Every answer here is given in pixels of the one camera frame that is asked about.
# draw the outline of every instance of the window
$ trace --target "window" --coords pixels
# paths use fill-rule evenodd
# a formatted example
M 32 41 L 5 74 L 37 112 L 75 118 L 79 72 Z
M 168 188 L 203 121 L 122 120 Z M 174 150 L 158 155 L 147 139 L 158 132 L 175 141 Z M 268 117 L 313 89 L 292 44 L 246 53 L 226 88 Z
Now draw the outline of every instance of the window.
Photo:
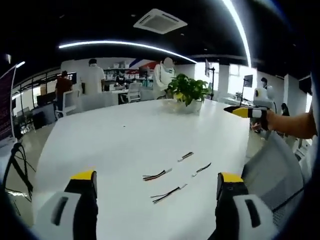
M 32 101 L 32 98 L 33 98 L 32 90 L 31 89 L 25 90 L 21 96 L 22 96 L 22 107 L 23 107 L 23 109 L 24 110 L 26 108 L 29 108 L 29 110 L 34 109 L 34 103 Z
M 21 106 L 21 95 L 23 95 L 24 93 L 18 93 L 12 96 L 12 100 L 15 99 L 15 108 L 13 109 L 13 115 L 17 116 L 17 112 L 22 110 L 22 106 Z
M 307 93 L 306 94 L 306 105 L 305 105 L 305 112 L 308 113 L 311 107 L 311 103 L 312 103 L 312 96 Z
M 248 66 L 230 64 L 228 93 L 236 94 L 242 92 L 244 85 L 244 76 L 253 75 L 252 87 L 243 89 L 243 97 L 252 101 L 254 99 L 255 88 L 257 87 L 257 69 Z
M 47 83 L 47 88 L 46 88 L 46 92 L 49 93 L 53 93 L 54 91 L 56 91 L 56 84 L 57 84 L 57 80 L 54 81 L 50 81 Z
M 33 101 L 34 101 L 34 106 L 37 107 L 38 106 L 38 100 L 37 100 L 37 96 L 41 95 L 41 87 L 37 86 L 35 88 L 33 88 Z
M 213 90 L 218 90 L 219 85 L 219 63 L 218 62 L 209 62 L 210 68 L 214 67 L 214 82 L 213 82 Z M 195 80 L 203 80 L 212 83 L 212 71 L 209 71 L 209 77 L 205 75 L 206 63 L 198 62 L 195 64 Z

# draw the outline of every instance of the green plant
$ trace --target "green plant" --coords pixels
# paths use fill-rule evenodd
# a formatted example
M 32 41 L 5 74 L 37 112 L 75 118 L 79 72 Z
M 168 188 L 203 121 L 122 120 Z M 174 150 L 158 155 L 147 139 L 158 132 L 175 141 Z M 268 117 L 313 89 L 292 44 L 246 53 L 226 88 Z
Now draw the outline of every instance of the green plant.
M 202 102 L 205 100 L 205 95 L 210 93 L 210 90 L 206 88 L 207 84 L 206 81 L 194 80 L 180 73 L 172 79 L 167 90 L 178 101 L 185 102 L 185 105 L 188 106 L 192 100 L 201 100 Z
M 237 98 L 237 99 L 241 99 L 242 98 L 242 92 L 236 92 L 235 93 L 235 97 Z

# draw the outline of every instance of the ceiling air conditioner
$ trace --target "ceiling air conditioner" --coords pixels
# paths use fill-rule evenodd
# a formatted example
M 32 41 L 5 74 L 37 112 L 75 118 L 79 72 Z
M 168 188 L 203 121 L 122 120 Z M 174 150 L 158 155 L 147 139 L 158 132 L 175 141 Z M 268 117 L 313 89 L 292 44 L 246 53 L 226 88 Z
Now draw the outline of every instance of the ceiling air conditioner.
M 133 27 L 155 32 L 157 34 L 166 34 L 186 25 L 188 25 L 186 22 L 169 13 L 159 9 L 152 9 L 140 18 Z

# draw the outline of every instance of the person in white shirt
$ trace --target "person in white shirt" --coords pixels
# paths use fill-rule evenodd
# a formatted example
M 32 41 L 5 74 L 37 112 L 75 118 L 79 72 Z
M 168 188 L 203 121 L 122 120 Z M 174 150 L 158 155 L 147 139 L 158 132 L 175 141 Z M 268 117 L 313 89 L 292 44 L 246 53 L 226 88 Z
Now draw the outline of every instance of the person in white shirt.
M 104 70 L 97 66 L 96 59 L 90 59 L 89 66 L 83 70 L 81 85 L 85 95 L 102 93 L 105 89 L 106 76 Z
M 167 95 L 166 89 L 172 78 L 175 77 L 174 63 L 171 58 L 167 57 L 163 63 L 156 65 L 153 75 L 153 97 L 158 99 Z

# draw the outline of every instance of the potted plant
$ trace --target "potted plant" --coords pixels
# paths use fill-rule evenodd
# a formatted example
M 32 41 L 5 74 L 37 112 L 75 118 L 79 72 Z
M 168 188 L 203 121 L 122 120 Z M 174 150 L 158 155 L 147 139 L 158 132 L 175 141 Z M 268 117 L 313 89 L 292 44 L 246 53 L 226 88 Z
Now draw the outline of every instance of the potted plant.
M 235 98 L 237 99 L 237 100 L 241 100 L 241 98 L 242 98 L 242 92 L 236 92 L 235 93 Z
M 169 83 L 167 92 L 171 92 L 177 102 L 184 105 L 183 110 L 190 113 L 200 110 L 205 95 L 210 93 L 210 90 L 206 88 L 207 84 L 206 81 L 194 80 L 180 73 Z

